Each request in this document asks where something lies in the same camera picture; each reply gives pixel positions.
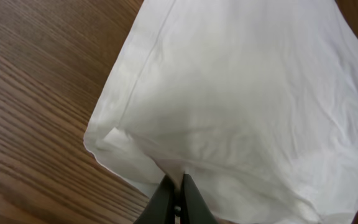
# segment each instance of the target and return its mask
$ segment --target brown wood surface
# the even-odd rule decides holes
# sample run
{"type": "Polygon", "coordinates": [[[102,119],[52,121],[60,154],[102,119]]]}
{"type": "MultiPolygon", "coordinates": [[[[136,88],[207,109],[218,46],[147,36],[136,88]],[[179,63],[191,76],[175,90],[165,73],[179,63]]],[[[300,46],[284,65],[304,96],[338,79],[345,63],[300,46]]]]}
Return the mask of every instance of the brown wood surface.
{"type": "MultiPolygon", "coordinates": [[[[141,0],[0,0],[0,223],[132,223],[83,133],[141,0]]],[[[338,0],[358,36],[358,0],[338,0]]]]}

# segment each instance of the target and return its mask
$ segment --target wooden surface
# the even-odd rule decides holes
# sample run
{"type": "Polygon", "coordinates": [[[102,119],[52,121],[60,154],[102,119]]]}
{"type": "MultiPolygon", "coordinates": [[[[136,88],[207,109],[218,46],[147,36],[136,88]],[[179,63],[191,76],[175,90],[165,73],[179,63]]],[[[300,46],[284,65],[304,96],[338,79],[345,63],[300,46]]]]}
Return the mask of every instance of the wooden surface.
{"type": "MultiPolygon", "coordinates": [[[[358,1],[339,0],[358,36],[358,1]]],[[[0,223],[132,223],[82,138],[141,0],[0,0],[0,223]]]]}

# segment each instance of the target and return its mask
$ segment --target white fabric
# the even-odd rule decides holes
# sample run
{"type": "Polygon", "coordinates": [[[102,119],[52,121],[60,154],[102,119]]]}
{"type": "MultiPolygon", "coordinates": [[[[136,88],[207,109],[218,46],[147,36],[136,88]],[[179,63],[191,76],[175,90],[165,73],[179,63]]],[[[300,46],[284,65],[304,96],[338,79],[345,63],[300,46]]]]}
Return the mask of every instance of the white fabric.
{"type": "Polygon", "coordinates": [[[189,173],[227,220],[350,223],[358,40],[333,0],[146,0],[85,146],[148,196],[189,173]]]}

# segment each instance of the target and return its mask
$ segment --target white garment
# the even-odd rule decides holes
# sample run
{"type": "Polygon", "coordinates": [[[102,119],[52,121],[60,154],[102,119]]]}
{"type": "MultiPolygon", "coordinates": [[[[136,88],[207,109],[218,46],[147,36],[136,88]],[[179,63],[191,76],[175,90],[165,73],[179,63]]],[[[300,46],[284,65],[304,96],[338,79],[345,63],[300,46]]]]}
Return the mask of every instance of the white garment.
{"type": "Polygon", "coordinates": [[[189,173],[223,219],[350,223],[358,40],[334,0],[146,0],[85,146],[148,196],[189,173]]]}

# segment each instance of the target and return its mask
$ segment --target white cloth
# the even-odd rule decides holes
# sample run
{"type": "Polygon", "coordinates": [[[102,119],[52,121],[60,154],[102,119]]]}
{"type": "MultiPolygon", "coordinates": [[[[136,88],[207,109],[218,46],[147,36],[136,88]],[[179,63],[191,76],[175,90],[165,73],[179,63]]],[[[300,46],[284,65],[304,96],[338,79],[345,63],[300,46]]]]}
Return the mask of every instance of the white cloth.
{"type": "Polygon", "coordinates": [[[333,0],[146,0],[85,146],[148,196],[189,173],[223,219],[350,223],[358,40],[333,0]]]}

